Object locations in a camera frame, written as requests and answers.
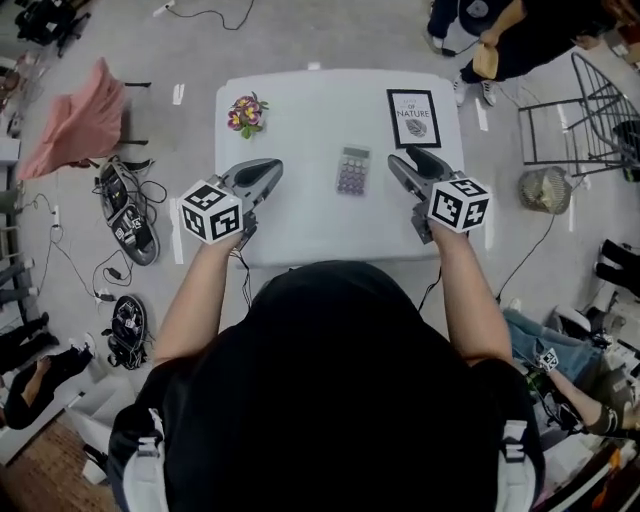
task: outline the small plant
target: small plant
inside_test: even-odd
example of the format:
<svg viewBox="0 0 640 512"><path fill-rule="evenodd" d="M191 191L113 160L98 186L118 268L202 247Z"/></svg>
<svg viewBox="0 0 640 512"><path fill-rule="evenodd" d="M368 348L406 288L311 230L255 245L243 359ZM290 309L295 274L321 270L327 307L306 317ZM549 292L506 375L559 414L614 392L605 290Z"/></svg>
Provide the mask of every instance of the small plant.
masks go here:
<svg viewBox="0 0 640 512"><path fill-rule="evenodd" d="M258 100L255 92L251 94L252 96L242 96L236 100L229 110L227 121L227 126L240 132L245 139L264 130L264 111L269 110L269 103Z"/></svg>

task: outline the wire basket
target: wire basket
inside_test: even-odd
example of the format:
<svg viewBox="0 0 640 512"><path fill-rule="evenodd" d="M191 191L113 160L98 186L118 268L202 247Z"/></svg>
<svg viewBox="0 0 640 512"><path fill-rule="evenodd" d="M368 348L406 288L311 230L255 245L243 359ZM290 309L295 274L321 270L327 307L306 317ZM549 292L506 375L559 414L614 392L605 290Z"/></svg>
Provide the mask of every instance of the wire basket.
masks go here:
<svg viewBox="0 0 640 512"><path fill-rule="evenodd" d="M571 185L567 172L556 165L526 171L518 180L518 191L522 205L534 212L559 215L567 211L571 201Z"/></svg>

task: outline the white table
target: white table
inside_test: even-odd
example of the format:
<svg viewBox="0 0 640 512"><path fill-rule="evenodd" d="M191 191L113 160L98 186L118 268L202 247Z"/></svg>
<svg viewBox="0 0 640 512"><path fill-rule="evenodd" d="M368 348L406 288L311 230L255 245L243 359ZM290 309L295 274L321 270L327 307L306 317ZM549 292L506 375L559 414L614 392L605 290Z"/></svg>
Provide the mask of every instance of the white table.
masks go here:
<svg viewBox="0 0 640 512"><path fill-rule="evenodd" d="M300 71L230 80L216 98L216 173L254 158L279 158L284 175L256 208L258 231L243 250L251 266L315 261L419 259L437 254L411 225L416 199L387 166L396 150L387 89L431 90L442 148L432 149L464 171L453 88L435 75L378 70ZM227 112L255 91L269 102L265 131L251 140L227 127ZM365 197L336 193L345 145L368 147Z"/></svg>

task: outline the flower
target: flower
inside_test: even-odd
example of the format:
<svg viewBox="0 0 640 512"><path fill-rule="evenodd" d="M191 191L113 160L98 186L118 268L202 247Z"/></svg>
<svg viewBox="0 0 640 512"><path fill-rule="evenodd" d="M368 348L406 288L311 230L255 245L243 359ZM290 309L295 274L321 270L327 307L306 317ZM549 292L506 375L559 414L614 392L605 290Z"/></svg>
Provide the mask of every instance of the flower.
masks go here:
<svg viewBox="0 0 640 512"><path fill-rule="evenodd" d="M254 125L260 122L260 111L256 108L256 105L247 106L242 113L249 124Z"/></svg>
<svg viewBox="0 0 640 512"><path fill-rule="evenodd" d="M244 108L247 105L251 104L251 103L255 103L256 100L253 98L253 96L241 96L240 98L238 98L236 100L236 102L233 105L233 108Z"/></svg>
<svg viewBox="0 0 640 512"><path fill-rule="evenodd" d="M240 114L235 110L229 111L229 120L227 121L227 126L236 132L242 130L242 120L240 119Z"/></svg>

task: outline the calculator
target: calculator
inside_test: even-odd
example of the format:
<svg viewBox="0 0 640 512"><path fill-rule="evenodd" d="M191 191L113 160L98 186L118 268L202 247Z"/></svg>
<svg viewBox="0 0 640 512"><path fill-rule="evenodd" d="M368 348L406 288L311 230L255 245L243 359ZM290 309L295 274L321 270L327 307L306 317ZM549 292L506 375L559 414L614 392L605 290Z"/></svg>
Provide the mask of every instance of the calculator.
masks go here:
<svg viewBox="0 0 640 512"><path fill-rule="evenodd" d="M338 194L350 196L364 196L371 150L357 146L345 146L338 163L338 179L336 191Z"/></svg>

